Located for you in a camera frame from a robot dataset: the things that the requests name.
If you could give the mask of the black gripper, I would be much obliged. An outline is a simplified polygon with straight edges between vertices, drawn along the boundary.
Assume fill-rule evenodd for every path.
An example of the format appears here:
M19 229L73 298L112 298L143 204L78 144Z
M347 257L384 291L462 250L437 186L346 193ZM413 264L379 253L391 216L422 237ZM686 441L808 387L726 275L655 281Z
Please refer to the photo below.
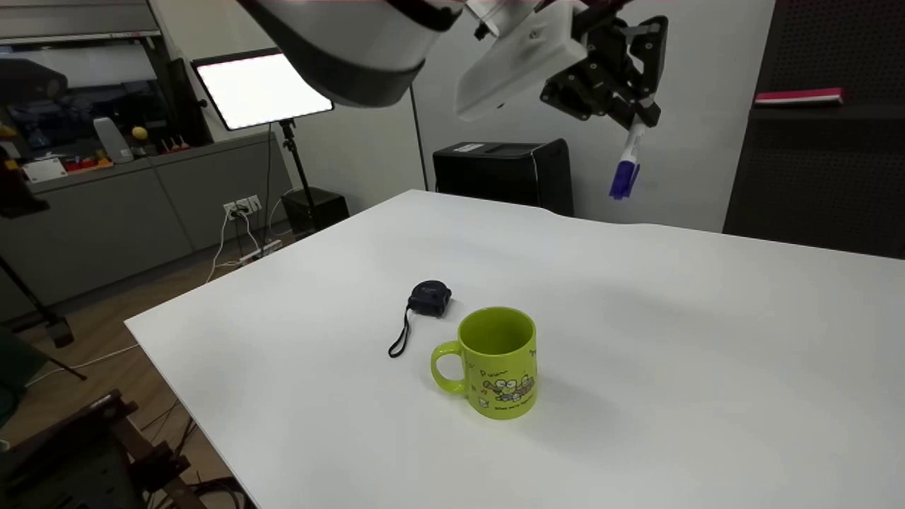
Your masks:
M655 128L662 108L655 90L664 70L667 28L664 14L654 14L637 26L623 18L630 0L579 0L570 38L586 49L573 70L577 76L549 80L539 100L573 120L606 115L614 90L623 94L624 110L616 121L630 130L634 125Z

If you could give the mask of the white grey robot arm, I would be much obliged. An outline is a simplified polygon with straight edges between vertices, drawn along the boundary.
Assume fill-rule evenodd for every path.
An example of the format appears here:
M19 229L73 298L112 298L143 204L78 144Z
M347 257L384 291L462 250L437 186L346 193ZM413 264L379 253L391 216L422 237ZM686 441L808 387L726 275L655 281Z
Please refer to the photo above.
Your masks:
M637 26L630 0L237 0L303 80L350 108L384 108L425 70L433 46L470 14L486 55L462 76L457 115L478 115L539 87L579 121L607 115L624 130L655 128L664 14Z

